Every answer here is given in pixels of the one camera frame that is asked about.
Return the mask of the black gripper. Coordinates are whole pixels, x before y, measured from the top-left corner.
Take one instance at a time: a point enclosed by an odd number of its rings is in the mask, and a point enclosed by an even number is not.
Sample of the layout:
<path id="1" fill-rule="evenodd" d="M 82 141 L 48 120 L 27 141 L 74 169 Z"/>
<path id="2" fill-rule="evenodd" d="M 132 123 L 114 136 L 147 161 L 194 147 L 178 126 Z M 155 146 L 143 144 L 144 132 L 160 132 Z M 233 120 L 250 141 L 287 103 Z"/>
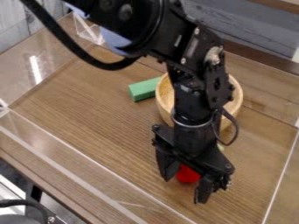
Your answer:
<path id="1" fill-rule="evenodd" d="M 217 168 L 217 175 L 204 175 L 195 188 L 194 203 L 206 204 L 210 196 L 219 189 L 230 187 L 235 167 L 221 151 L 221 120 L 204 123 L 175 123 L 174 126 L 156 124 L 152 126 L 156 163 L 163 180 L 168 182 L 176 175 L 180 164 L 186 163 L 192 169 L 202 165 L 191 163 L 178 150 L 187 152 L 194 158 L 207 155 L 203 161 Z"/>

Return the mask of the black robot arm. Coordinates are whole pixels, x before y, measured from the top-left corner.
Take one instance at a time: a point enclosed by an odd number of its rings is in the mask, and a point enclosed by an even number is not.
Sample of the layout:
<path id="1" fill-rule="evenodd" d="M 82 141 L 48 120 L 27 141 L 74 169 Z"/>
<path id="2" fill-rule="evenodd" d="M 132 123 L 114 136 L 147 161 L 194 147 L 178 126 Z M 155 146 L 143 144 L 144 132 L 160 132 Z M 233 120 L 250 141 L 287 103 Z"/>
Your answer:
<path id="1" fill-rule="evenodd" d="M 222 38 L 187 15 L 180 0 L 64 0 L 103 27 L 107 45 L 127 58 L 150 55 L 167 66 L 174 126 L 156 124 L 154 147 L 164 180 L 184 165 L 200 174 L 194 201 L 227 189 L 235 171 L 221 152 L 221 120 L 235 86 Z"/>

